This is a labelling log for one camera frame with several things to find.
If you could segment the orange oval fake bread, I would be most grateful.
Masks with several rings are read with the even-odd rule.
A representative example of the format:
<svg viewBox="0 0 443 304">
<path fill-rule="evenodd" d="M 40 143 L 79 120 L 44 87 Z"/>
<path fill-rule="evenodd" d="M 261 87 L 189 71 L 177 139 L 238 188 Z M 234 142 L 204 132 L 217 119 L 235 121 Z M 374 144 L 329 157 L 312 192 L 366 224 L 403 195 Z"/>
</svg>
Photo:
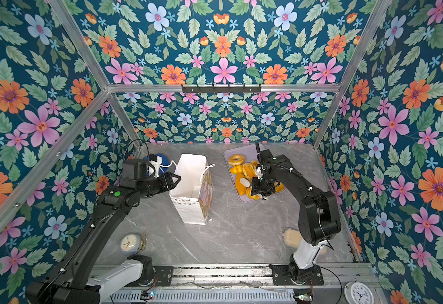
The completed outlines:
<svg viewBox="0 0 443 304">
<path fill-rule="evenodd" d="M 250 187 L 251 183 L 245 178 L 244 174 L 238 173 L 235 176 L 235 188 L 240 196 L 244 196 Z"/>
</svg>

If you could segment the white paper gift bag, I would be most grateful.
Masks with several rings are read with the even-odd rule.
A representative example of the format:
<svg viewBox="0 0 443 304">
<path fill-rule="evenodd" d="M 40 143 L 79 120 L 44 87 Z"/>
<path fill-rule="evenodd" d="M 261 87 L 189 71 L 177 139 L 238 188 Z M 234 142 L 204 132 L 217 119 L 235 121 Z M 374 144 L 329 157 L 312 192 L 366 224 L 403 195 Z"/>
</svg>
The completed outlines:
<svg viewBox="0 0 443 304">
<path fill-rule="evenodd" d="M 184 224 L 206 225 L 213 198 L 213 180 L 206 156 L 182 154 L 175 174 L 181 177 L 169 192 L 173 205 Z"/>
</svg>

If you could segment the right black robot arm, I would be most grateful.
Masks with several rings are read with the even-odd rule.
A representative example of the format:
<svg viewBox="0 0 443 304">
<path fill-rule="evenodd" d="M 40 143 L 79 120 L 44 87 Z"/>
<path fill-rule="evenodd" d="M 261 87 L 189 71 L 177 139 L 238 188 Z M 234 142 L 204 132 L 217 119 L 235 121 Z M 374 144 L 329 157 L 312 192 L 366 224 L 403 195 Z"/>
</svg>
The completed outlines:
<svg viewBox="0 0 443 304">
<path fill-rule="evenodd" d="M 298 230 L 302 240 L 291 255 L 287 274 L 292 282 L 302 284 L 320 274 L 317 257 L 323 248 L 332 248 L 330 240 L 341 232 L 336 195 L 311 184 L 285 155 L 273 156 L 270 150 L 261 149 L 259 143 L 255 149 L 259 164 L 251 180 L 251 195 L 266 199 L 281 184 L 300 206 Z"/>
</svg>

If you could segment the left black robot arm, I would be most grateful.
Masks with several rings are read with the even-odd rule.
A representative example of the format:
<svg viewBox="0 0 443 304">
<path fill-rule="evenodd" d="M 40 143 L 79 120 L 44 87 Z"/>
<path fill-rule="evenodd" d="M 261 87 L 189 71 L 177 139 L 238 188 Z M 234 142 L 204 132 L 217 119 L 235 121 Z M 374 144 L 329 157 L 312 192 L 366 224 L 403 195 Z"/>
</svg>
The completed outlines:
<svg viewBox="0 0 443 304">
<path fill-rule="evenodd" d="M 92 218 L 67 254 L 43 281 L 26 288 L 30 303 L 102 303 L 132 282 L 154 282 L 152 258 L 136 252 L 101 278 L 90 277 L 111 235 L 140 200 L 173 190 L 182 179 L 172 172 L 149 175 L 149 166 L 140 158 L 124 163 L 118 185 L 98 196 Z"/>
</svg>

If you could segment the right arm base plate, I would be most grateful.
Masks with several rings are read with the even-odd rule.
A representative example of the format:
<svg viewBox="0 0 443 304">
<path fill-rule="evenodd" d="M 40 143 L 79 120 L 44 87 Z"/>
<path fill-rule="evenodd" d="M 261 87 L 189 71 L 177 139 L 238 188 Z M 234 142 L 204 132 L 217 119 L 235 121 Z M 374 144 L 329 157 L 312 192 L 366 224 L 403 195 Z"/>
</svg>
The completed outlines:
<svg viewBox="0 0 443 304">
<path fill-rule="evenodd" d="M 275 286 L 323 286 L 324 278 L 317 265 L 301 270 L 296 264 L 269 265 Z"/>
</svg>

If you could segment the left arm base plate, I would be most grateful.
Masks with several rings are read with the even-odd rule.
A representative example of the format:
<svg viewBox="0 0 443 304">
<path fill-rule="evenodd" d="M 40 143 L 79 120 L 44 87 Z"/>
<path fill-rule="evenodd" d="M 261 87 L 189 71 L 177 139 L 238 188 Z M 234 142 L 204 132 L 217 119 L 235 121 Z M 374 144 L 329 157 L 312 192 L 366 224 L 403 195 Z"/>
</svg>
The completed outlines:
<svg viewBox="0 0 443 304">
<path fill-rule="evenodd" d="M 154 266 L 147 272 L 147 286 L 168 287 L 171 286 L 174 267 L 172 266 Z"/>
</svg>

